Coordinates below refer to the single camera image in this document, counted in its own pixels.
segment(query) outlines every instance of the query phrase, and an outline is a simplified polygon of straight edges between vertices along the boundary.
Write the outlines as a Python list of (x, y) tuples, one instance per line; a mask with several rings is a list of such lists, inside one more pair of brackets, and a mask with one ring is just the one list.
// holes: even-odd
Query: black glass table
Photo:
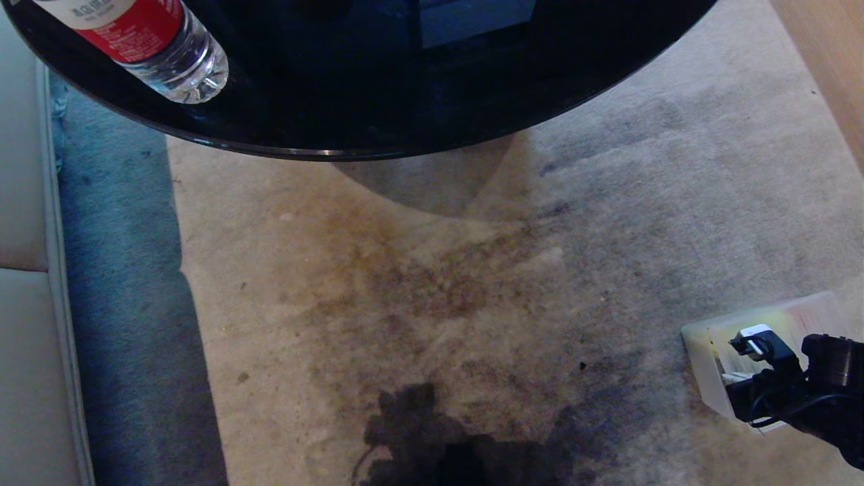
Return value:
[(269, 157), (360, 160), (477, 144), (593, 98), (715, 0), (186, 0), (228, 53), (215, 99), (178, 105), (30, 0), (0, 0), (30, 47), (112, 110)]

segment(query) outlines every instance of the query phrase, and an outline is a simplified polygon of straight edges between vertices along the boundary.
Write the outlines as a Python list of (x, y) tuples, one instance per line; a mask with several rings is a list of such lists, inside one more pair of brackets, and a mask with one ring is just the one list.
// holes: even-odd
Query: beige sofa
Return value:
[(0, 14), (0, 484), (93, 484), (45, 67)]

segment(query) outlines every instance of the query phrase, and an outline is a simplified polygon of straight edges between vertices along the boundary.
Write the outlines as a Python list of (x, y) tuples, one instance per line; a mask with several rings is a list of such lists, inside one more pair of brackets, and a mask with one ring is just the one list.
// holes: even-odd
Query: sofa cushion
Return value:
[(44, 96), (36, 58), (2, 9), (0, 45), (0, 267), (45, 270)]
[(0, 269), (0, 484), (82, 484), (43, 272)]

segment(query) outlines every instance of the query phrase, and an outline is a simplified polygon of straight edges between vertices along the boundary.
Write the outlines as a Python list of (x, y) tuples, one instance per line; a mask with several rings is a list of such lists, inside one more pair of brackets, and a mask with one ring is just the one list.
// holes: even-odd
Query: beige carpet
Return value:
[(168, 144), (234, 486), (410, 483), (472, 436), (495, 484), (861, 484), (709, 411), (679, 335), (822, 290), (861, 326), (862, 179), (766, 0), (465, 150)]

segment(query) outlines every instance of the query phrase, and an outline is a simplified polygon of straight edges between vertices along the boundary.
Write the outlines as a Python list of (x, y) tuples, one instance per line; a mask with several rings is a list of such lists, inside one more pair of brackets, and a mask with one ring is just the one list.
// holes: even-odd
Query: water bottle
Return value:
[(182, 0), (35, 2), (171, 101), (207, 101), (228, 81), (225, 51)]

